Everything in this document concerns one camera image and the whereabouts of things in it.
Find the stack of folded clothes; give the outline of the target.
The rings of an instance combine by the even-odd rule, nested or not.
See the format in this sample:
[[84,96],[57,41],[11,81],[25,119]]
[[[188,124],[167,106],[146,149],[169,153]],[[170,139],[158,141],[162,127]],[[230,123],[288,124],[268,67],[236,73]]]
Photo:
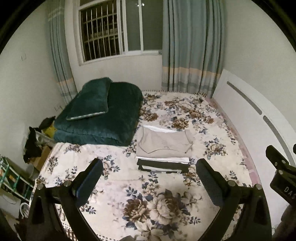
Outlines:
[[137,165],[145,171],[186,173],[194,140],[189,130],[177,132],[144,125],[137,131]]

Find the beige fleece garment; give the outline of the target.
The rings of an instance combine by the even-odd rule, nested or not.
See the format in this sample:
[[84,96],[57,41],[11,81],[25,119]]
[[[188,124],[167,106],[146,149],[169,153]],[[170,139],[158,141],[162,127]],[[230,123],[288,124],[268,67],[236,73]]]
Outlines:
[[160,132],[143,126],[138,130],[136,154],[145,158],[189,158],[194,141],[189,130]]

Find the dark green quilt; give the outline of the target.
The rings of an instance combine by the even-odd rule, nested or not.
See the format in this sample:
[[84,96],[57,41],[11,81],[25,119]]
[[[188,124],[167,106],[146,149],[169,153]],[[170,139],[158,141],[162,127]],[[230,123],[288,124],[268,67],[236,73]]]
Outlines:
[[81,120],[67,120],[74,107],[74,101],[71,101],[55,120],[54,141],[128,146],[137,129],[142,101],[142,92],[136,85],[112,82],[107,97],[108,112]]

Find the dark clothes pile on chair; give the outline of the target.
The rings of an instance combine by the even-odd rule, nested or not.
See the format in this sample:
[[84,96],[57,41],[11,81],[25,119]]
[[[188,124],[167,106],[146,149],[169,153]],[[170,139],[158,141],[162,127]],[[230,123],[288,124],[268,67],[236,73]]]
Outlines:
[[33,158],[41,157],[45,145],[52,146],[56,132],[54,127],[55,119],[55,116],[45,118],[38,127],[29,127],[23,154],[25,163],[29,163]]

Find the cardboard box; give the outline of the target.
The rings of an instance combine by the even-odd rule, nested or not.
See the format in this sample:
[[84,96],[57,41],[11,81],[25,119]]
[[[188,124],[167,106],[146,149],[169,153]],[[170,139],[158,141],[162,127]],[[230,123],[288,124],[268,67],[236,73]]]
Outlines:
[[52,147],[44,146],[40,157],[33,157],[30,159],[30,163],[40,172],[47,157],[51,153]]

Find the blue striped curtain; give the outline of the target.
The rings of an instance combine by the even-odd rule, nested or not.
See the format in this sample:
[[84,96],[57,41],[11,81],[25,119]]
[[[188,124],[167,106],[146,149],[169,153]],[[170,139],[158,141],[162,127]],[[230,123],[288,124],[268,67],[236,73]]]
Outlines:
[[223,1],[164,1],[162,89],[212,97],[223,69]]
[[49,46],[57,76],[57,84],[65,103],[71,102],[77,95],[73,78],[65,34],[65,1],[47,1],[47,20],[49,27]]

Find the white headboard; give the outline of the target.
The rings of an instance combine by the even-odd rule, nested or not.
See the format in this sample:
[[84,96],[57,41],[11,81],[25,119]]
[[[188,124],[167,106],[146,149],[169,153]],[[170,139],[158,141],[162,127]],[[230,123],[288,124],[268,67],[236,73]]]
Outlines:
[[267,146],[274,146],[295,165],[295,130],[281,112],[261,93],[228,70],[222,71],[213,98],[241,138],[263,186],[271,224],[280,223],[288,203],[270,187],[275,167],[267,159]]

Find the barred window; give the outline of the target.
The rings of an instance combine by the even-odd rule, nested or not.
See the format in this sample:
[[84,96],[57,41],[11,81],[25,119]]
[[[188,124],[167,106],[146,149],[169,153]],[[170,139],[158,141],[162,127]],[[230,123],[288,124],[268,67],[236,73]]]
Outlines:
[[160,55],[163,1],[74,1],[78,62]]

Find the floral bed sheet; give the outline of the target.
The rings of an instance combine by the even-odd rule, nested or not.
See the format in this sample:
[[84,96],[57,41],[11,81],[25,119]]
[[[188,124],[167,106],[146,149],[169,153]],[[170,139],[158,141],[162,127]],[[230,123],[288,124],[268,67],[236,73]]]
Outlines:
[[198,240],[218,211],[197,173],[204,158],[240,186],[251,178],[243,153],[222,115],[201,94],[145,91],[139,124],[189,130],[195,142],[187,173],[140,171],[133,139],[127,147],[58,143],[36,183],[46,187],[73,180],[98,158],[103,173],[80,208],[101,240]]

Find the dark green pillow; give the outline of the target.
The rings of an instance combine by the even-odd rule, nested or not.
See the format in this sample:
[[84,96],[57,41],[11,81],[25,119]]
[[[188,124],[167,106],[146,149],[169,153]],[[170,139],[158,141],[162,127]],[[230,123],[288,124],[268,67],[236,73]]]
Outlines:
[[83,85],[75,97],[66,120],[75,121],[108,112],[108,92],[112,80],[108,77],[93,79]]

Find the right blue striped curtain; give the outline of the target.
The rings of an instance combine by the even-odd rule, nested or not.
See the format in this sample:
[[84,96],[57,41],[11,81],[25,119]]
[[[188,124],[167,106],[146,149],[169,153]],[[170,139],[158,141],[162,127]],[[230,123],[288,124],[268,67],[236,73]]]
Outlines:
[[212,97],[223,69],[223,1],[164,1],[162,89]]

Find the left blue striped curtain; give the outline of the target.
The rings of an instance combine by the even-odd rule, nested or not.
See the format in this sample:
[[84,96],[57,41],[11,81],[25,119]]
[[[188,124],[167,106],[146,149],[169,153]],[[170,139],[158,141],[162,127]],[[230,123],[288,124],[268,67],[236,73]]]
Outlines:
[[57,76],[57,84],[65,103],[71,102],[77,95],[73,78],[65,34],[65,1],[47,1],[47,20],[49,27],[49,46]]

